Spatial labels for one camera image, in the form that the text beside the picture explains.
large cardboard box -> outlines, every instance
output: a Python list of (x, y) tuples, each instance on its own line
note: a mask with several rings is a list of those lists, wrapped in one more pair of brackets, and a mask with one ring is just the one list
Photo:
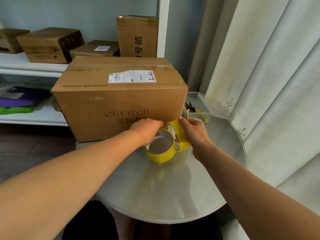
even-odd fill
[(149, 16), (117, 16), (120, 56), (157, 57), (159, 19)]
[(139, 119), (181, 116), (188, 87), (165, 58), (76, 56), (52, 88), (78, 142), (99, 141)]
[(22, 48), (17, 40), (17, 36), (30, 33), (27, 29), (4, 28), (0, 29), (0, 52), (17, 54), (22, 52)]
[(80, 30), (70, 28), (45, 28), (19, 36), (18, 41), (30, 62), (71, 62), (69, 51), (85, 44)]
[(76, 56), (120, 56), (119, 42), (92, 40), (78, 48), (70, 50), (71, 58)]

brown tile floor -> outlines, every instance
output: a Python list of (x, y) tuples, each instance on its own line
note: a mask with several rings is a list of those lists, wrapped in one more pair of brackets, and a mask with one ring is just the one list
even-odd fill
[[(0, 183), (75, 149), (68, 127), (0, 123)], [(113, 209), (120, 240), (132, 240), (136, 220)], [(62, 232), (55, 238), (60, 240)], [(141, 240), (167, 240), (170, 225), (144, 223)]]

person's leg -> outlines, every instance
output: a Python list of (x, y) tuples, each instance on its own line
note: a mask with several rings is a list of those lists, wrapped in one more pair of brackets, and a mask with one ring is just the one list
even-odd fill
[(222, 240), (223, 238), (215, 215), (210, 214), (198, 220), (173, 224), (170, 240), (177, 239)]
[(66, 225), (62, 240), (108, 239), (119, 240), (112, 214), (98, 200), (92, 200)]

transparent plastic box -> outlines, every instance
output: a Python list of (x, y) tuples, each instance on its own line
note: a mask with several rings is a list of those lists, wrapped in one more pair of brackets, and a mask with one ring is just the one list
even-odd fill
[(184, 106), (182, 111), (182, 117), (199, 120), (199, 121), (202, 121), (203, 123), (207, 123), (210, 121), (210, 118), (212, 115), (209, 109), (207, 108), (207, 106), (205, 105), (201, 97), (201, 93), (188, 92), (186, 94), (186, 103), (187, 104), (191, 103), (191, 105), (197, 110), (199, 110), (200, 113), (194, 113), (194, 112), (187, 113), (186, 106)]

person's right arm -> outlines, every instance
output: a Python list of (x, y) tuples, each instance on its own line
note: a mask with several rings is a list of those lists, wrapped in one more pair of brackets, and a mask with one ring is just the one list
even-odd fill
[(320, 216), (262, 181), (209, 140), (205, 125), (178, 119), (250, 239), (320, 239)]

